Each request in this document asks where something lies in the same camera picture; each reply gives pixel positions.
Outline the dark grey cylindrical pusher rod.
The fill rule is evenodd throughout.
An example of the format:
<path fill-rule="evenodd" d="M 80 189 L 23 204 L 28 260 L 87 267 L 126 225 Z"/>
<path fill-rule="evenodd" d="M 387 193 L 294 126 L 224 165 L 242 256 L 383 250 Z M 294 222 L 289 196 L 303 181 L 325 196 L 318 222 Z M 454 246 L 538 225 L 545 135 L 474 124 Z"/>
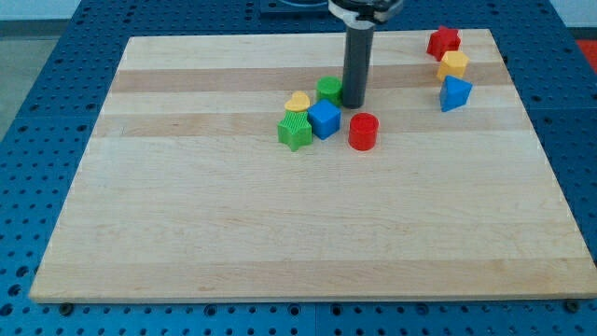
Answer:
<path fill-rule="evenodd" d="M 365 102 L 368 69 L 375 26 L 346 27 L 342 73 L 342 104 L 357 109 Z"/>

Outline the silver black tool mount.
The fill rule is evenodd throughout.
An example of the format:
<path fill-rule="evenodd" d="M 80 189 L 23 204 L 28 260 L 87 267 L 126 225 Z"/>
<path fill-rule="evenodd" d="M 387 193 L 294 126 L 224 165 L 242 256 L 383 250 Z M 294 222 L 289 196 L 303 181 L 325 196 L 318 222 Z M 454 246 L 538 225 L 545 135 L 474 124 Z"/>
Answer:
<path fill-rule="evenodd" d="M 328 9 L 345 23 L 386 23 L 404 7 L 404 0 L 329 0 Z"/>

